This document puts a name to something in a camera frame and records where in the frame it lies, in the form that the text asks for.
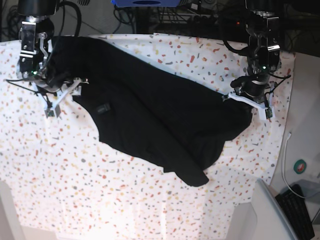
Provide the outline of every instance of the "black cable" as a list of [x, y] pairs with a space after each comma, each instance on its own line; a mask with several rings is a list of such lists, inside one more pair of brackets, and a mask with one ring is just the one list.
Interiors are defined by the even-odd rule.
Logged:
[[8, 0], [5, 0], [4, 4], [2, 6], [2, 10], [1, 10], [2, 14], [4, 13], [4, 11], [5, 11], [6, 7], [7, 7], [7, 4], [8, 4]]
[[224, 34], [224, 28], [223, 28], [223, 21], [224, 21], [224, 17], [222, 15], [219, 16], [218, 18], [218, 26], [219, 26], [219, 32], [220, 32], [220, 37], [225, 45], [225, 47], [235, 53], [235, 54], [238, 54], [240, 56], [246, 56], [246, 57], [249, 57], [250, 54], [249, 54], [249, 49], [248, 47], [245, 47], [243, 49], [235, 49], [233, 48], [229, 43], [228, 41], [225, 39], [225, 34]]
[[269, 72], [268, 75], [270, 75], [271, 77], [274, 77], [276, 79], [283, 79], [283, 80], [291, 78], [290, 74], [288, 76], [276, 76], [276, 75], [273, 75], [272, 73]]
[[124, 12], [126, 13], [128, 19], [129, 19], [129, 22], [130, 22], [130, 25], [132, 28], [132, 33], [135, 34], [136, 30], [135, 30], [135, 25], [134, 25], [134, 13], [132, 12], [131, 8], [130, 8], [130, 10], [124, 8]]
[[7, 83], [11, 84], [11, 85], [14, 85], [14, 86], [17, 86], [17, 87], [19, 87], [19, 88], [28, 90], [28, 91], [33, 92], [33, 93], [35, 93], [35, 94], [39, 94], [39, 91], [34, 91], [34, 90], [32, 90], [32, 89], [29, 89], [29, 88], [26, 88], [26, 87], [24, 87], [24, 86], [21, 86], [21, 85], [18, 85], [18, 84], [13, 83], [13, 82], [19, 82], [19, 80], [9, 80], [9, 79], [6, 79], [5, 81], [6, 81]]
[[63, 7], [63, 8], [65, 6], [69, 6], [74, 9], [74, 11], [76, 13], [76, 28], [75, 28], [74, 36], [79, 37], [81, 23], [82, 23], [82, 14], [81, 14], [80, 8], [78, 7], [77, 4], [75, 4], [74, 2], [71, 2], [71, 1], [62, 1], [59, 6]]
[[289, 33], [285, 32], [285, 34], [287, 35], [287, 37], [289, 38], [290, 40], [290, 44], [291, 44], [291, 50], [293, 49], [294, 47], [294, 42], [292, 41], [292, 38], [290, 37]]
[[[121, 11], [124, 11], [125, 14], [127, 15], [127, 18], [128, 18], [128, 21], [125, 21], [122, 14], [121, 14]], [[130, 25], [131, 28], [132, 28], [132, 33], [134, 34], [136, 31], [135, 31], [135, 26], [134, 26], [134, 22], [133, 22], [133, 19], [134, 19], [134, 13], [132, 12], [132, 9], [131, 7], [130, 8], [120, 8], [120, 7], [117, 7], [116, 5], [114, 6], [114, 10], [113, 10], [113, 15], [114, 17], [122, 24], [125, 24], [125, 25]]]
[[112, 34], [115, 34], [118, 30], [119, 30], [119, 28], [121, 27], [121, 22], [119, 21], [119, 24], [118, 24], [118, 26], [116, 27], [116, 29], [112, 32]]
[[18, 6], [17, 5], [11, 6], [6, 16], [7, 27], [4, 27], [2, 29], [3, 31], [7, 31], [7, 33], [3, 32], [3, 34], [6, 37], [8, 37], [8, 40], [11, 40], [11, 39], [17, 40], [19, 38], [19, 31], [20, 31], [22, 19], [23, 19], [23, 16], [18, 14]]
[[163, 22], [164, 18], [165, 18], [165, 11], [166, 11], [166, 8], [163, 7], [162, 9], [162, 16], [161, 16], [161, 23]]
[[302, 31], [302, 32], [298, 33], [297, 35], [295, 35], [293, 38], [290, 38], [290, 41], [292, 43], [291, 44], [292, 47], [290, 49], [288, 48], [288, 51], [292, 51], [293, 50], [295, 39], [297, 39], [298, 37], [300, 37], [302, 34], [305, 34], [305, 33], [307, 33], [307, 31]]
[[268, 91], [264, 94], [264, 97], [266, 98], [267, 97], [267, 94], [272, 94], [276, 89], [277, 87], [279, 87], [285, 80], [291, 78], [291, 75], [289, 74], [288, 76], [276, 76], [276, 75], [273, 75], [271, 74], [270, 72], [268, 73], [271, 77], [274, 77], [276, 79], [282, 79], [282, 81], [280, 81], [271, 91]]
[[[76, 16], [72, 15], [69, 11], [65, 11], [70, 17], [72, 17], [73, 19], [77, 19]], [[91, 26], [90, 24], [86, 23], [85, 21], [81, 21], [81, 23], [83, 23], [84, 25], [88, 26], [89, 28], [97, 31], [100, 34], [104, 34], [104, 32], [100, 31], [99, 29], [96, 29], [95, 27]]]
[[312, 36], [312, 39], [313, 39], [314, 44], [318, 44], [318, 43], [320, 42], [320, 38], [319, 38], [318, 40], [316, 40], [313, 32], [312, 32], [312, 31], [309, 31], [309, 33], [310, 33], [311, 36]]

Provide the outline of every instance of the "white cable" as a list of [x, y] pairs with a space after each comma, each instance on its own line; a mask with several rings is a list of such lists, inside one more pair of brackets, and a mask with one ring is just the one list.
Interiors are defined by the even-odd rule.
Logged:
[[296, 193], [288, 184], [287, 180], [286, 180], [286, 173], [285, 173], [285, 167], [286, 167], [286, 151], [287, 151], [287, 145], [288, 145], [288, 141], [291, 138], [292, 133], [289, 132], [288, 136], [286, 137], [285, 140], [285, 144], [284, 144], [284, 149], [283, 149], [283, 154], [282, 154], [282, 159], [281, 159], [281, 175], [282, 175], [282, 179], [285, 182], [286, 186], [290, 189], [290, 191], [295, 194], [296, 196], [302, 198], [302, 199], [309, 199], [314, 197], [315, 195], [317, 195], [318, 193], [320, 193], [320, 191], [315, 192], [314, 194], [310, 195], [310, 196], [302, 196], [298, 193]]

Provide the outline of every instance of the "cable bundle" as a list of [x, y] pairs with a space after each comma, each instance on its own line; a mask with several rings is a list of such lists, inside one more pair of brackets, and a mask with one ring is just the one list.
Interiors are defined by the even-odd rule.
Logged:
[[2, 34], [6, 36], [9, 41], [19, 39], [19, 31], [23, 18], [24, 17], [22, 15], [18, 14], [17, 5], [10, 7], [6, 16], [6, 27], [2, 29]]
[[[123, 12], [126, 14], [128, 21], [126, 21], [122, 15]], [[135, 30], [135, 25], [134, 25], [134, 11], [131, 7], [117, 7], [116, 5], [114, 6], [114, 10], [113, 10], [113, 15], [114, 17], [119, 21], [119, 25], [118, 27], [113, 31], [113, 34], [115, 34], [121, 24], [125, 24], [125, 25], [130, 25], [132, 28], [132, 33], [135, 34], [136, 30]]]

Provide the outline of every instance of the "gray floor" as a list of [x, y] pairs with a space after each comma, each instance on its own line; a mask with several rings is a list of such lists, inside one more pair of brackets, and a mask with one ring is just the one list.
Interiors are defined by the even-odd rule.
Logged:
[[[7, 6], [2, 14], [2, 27], [6, 27], [6, 16], [8, 14], [8, 10], [11, 6], [17, 5], [18, 0], [8, 0]], [[79, 6], [82, 13], [82, 21], [86, 24], [92, 26], [88, 26], [85, 23], [82, 23], [80, 35], [88, 36], [93, 34], [111, 34], [119, 25], [118, 20], [114, 17], [114, 5], [110, 0], [91, 0], [88, 6]], [[66, 15], [65, 15], [65, 24], [62, 31], [62, 35], [73, 35], [75, 33], [77, 20], [72, 17], [76, 16], [75, 11], [66, 6]], [[50, 17], [52, 22], [54, 23], [54, 33], [57, 35], [61, 29], [62, 18], [63, 18], [63, 10], [60, 9], [58, 12]], [[129, 25], [121, 24], [118, 34], [131, 34], [132, 28]], [[7, 41], [8, 39], [2, 35], [2, 41]]]

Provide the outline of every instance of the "table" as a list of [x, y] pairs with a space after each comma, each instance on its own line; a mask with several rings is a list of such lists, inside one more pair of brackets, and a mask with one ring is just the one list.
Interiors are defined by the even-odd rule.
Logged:
[[[221, 93], [247, 70], [246, 59], [220, 40], [165, 34], [92, 37]], [[46, 119], [35, 95], [4, 81], [16, 78], [19, 51], [18, 41], [0, 44], [0, 179], [11, 188], [23, 226], [88, 239], [223, 239], [235, 206], [250, 202], [256, 180], [270, 184], [292, 77], [275, 92], [276, 117], [262, 122], [253, 110], [250, 127], [226, 142], [219, 160], [205, 171], [209, 183], [190, 187], [174, 173], [163, 174], [161, 167], [98, 142], [90, 115], [70, 96], [59, 118]], [[281, 52], [280, 57], [276, 74], [293, 74], [295, 56]]]

